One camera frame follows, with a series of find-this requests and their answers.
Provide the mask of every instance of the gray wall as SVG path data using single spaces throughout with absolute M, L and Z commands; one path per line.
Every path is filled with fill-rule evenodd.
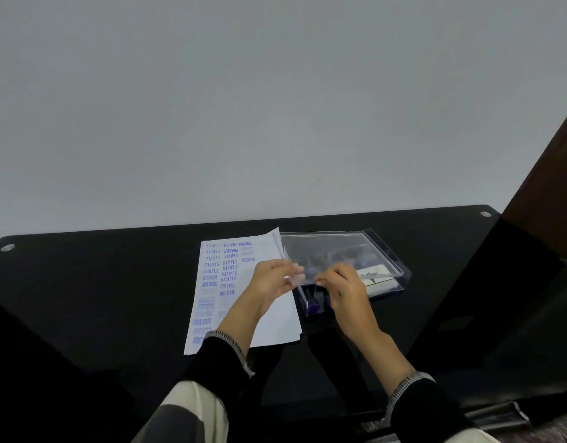
M 0 236 L 487 203 L 567 0 L 0 0 Z

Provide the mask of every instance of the clear plastic box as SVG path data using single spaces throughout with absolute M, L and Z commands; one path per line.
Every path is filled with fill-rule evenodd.
M 410 270 L 371 229 L 281 233 L 281 240 L 286 257 L 304 266 L 296 296 L 307 316 L 330 307 L 328 292 L 314 277 L 338 262 L 356 269 L 370 298 L 404 290 L 410 279 Z

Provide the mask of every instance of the person's left hand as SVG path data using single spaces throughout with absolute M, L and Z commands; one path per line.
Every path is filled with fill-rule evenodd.
M 296 287 L 292 282 L 297 281 L 298 277 L 303 279 L 302 272 L 304 272 L 302 266 L 288 259 L 258 262 L 249 286 L 241 297 L 248 297 L 253 302 L 258 302 L 262 316 L 276 298 Z

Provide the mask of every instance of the person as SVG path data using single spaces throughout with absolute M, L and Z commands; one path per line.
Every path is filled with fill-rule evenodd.
M 294 288 L 303 268 L 290 260 L 259 262 L 249 286 L 215 331 L 206 334 L 198 354 L 175 387 L 133 439 L 136 443 L 225 442 L 228 417 L 253 372 L 246 356 L 255 327 L 273 301 Z M 339 263 L 316 277 L 326 288 L 341 331 L 361 351 L 389 396 L 386 419 L 402 443 L 488 443 L 444 396 L 433 378 L 417 372 L 391 336 L 378 327 L 357 272 Z

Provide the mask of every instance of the transparent plastic lid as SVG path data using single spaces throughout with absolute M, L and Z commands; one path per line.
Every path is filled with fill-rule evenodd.
M 304 266 L 301 285 L 314 284 L 317 273 L 339 262 L 352 266 L 361 279 L 404 275 L 364 231 L 281 233 L 281 240 L 286 257 Z

